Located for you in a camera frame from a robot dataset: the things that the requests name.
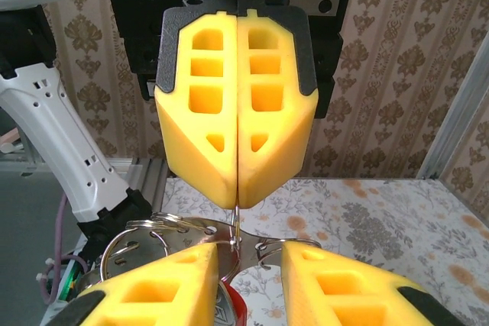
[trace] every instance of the damask wallpaper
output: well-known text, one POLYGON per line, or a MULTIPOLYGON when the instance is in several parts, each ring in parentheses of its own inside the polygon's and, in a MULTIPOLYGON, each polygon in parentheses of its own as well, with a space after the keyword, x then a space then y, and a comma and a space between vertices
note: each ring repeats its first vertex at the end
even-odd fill
MULTIPOLYGON (((45 7, 73 104, 110 157, 164 154, 109 0, 45 7)), ((301 176, 413 177, 486 34, 489 0, 350 0, 336 87, 301 176)))
POLYGON ((441 180, 469 207, 489 221, 489 95, 442 173, 441 180))

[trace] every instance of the table surface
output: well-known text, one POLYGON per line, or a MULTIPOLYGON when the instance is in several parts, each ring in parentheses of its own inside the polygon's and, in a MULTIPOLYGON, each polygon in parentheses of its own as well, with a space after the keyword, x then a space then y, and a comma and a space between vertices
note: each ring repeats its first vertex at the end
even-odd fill
MULTIPOLYGON (((181 179, 167 180, 162 211, 231 220, 181 179)), ((439 181, 292 179, 241 211, 241 227, 317 240, 411 278, 467 326, 489 324, 489 230, 439 181)), ((232 285, 249 326, 287 325, 279 267, 250 268, 232 285)))

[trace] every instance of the gray floor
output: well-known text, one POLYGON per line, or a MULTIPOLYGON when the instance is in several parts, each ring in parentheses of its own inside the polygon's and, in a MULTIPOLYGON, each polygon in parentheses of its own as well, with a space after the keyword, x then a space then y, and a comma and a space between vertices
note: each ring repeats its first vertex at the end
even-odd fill
MULTIPOLYGON (((0 324, 37 325, 46 310, 35 276, 53 257, 54 219, 61 187, 51 173, 21 177, 0 172, 2 274, 0 324)), ((73 249, 80 231, 66 207, 63 251, 73 249)))

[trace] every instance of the purple cable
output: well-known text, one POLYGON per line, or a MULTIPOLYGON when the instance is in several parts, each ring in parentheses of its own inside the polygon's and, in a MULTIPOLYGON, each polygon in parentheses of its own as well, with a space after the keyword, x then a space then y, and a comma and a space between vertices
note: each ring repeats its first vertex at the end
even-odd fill
POLYGON ((68 198, 66 197, 66 194, 63 193, 63 195, 61 196, 60 206, 56 214, 56 223, 54 225, 54 264, 49 265, 42 274, 47 278, 47 274, 49 274, 51 270, 54 270, 53 286, 51 287, 51 293, 48 293, 46 289, 47 279, 43 278, 39 281, 40 294, 43 297, 44 303, 47 305, 50 305, 56 300, 61 282, 61 262, 63 260, 75 260, 82 266, 84 273, 88 271, 88 266, 86 265, 85 260, 81 257, 78 257, 76 255, 61 255, 61 247, 63 245, 63 217, 64 209, 67 202, 68 198))

